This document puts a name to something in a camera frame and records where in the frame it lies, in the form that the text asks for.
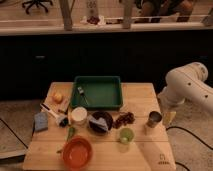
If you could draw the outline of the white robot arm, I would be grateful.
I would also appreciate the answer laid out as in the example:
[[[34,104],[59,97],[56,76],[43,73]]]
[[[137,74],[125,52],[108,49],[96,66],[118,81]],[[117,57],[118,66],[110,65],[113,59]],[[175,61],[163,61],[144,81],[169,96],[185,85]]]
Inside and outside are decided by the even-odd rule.
[[[192,62],[170,70],[166,76],[166,86],[157,95],[162,105],[163,125],[168,126],[174,119],[174,108],[186,99],[213,114],[213,88],[205,84],[207,67],[200,62]]]

